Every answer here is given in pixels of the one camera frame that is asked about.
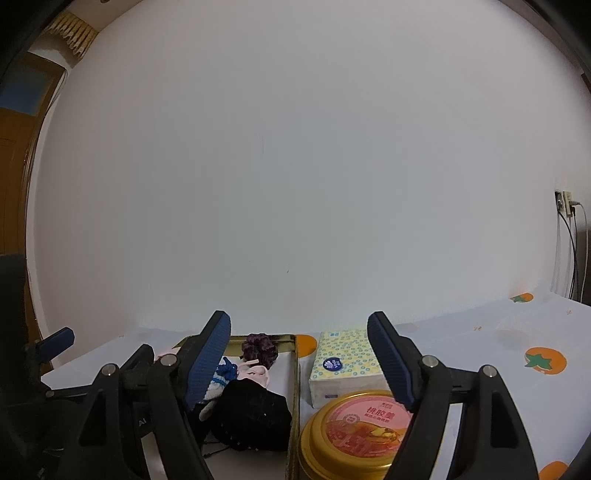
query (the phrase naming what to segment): round container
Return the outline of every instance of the round container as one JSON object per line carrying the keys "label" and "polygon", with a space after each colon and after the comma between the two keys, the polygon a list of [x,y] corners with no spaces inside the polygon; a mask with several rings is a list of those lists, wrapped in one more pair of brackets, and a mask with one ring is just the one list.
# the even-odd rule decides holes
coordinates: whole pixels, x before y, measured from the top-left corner
{"label": "round container", "polygon": [[337,398],[304,427],[300,464],[311,480],[381,480],[410,420],[386,390]]}

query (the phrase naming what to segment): wall socket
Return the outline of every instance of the wall socket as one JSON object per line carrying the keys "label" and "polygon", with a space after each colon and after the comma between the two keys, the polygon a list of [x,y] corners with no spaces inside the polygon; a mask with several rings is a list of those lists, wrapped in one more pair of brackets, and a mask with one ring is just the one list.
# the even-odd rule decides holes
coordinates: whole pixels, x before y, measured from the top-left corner
{"label": "wall socket", "polygon": [[570,202],[573,200],[573,196],[566,190],[557,190],[554,192],[556,197],[556,209],[567,218],[573,216],[573,209]]}

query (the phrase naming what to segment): ceiling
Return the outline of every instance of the ceiling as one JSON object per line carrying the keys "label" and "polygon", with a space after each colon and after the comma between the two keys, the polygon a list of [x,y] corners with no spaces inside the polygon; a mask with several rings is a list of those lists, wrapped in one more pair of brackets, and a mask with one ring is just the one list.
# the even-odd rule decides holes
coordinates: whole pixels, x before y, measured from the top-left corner
{"label": "ceiling", "polygon": [[103,4],[100,0],[74,0],[68,10],[100,31],[140,2],[141,0],[109,0]]}

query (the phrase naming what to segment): metal pin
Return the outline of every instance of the metal pin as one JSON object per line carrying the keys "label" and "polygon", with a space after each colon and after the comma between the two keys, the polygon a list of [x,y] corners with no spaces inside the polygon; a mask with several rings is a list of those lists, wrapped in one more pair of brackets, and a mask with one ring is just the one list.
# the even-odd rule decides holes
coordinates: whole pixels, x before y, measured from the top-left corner
{"label": "metal pin", "polygon": [[496,371],[496,368],[492,365],[485,365],[484,367],[482,367],[482,373],[484,373],[487,377],[492,378],[495,377],[498,372]]}
{"label": "metal pin", "polygon": [[106,377],[110,377],[115,373],[117,370],[117,365],[115,364],[106,364],[103,368],[100,369],[100,373],[102,373]]}
{"label": "metal pin", "polygon": [[171,367],[177,362],[177,356],[173,353],[167,353],[160,357],[160,363],[165,367]]}
{"label": "metal pin", "polygon": [[437,359],[436,356],[425,355],[423,357],[423,365],[425,365],[429,368],[433,368],[433,367],[436,367],[437,365],[439,365],[439,360]]}

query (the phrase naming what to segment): yellow patterned tissue package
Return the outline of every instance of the yellow patterned tissue package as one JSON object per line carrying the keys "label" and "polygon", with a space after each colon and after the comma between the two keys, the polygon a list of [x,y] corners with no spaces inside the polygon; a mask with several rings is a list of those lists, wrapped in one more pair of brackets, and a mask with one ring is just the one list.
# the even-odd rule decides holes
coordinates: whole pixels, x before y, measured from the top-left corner
{"label": "yellow patterned tissue package", "polygon": [[310,375],[312,406],[360,390],[389,390],[367,331],[322,332]]}

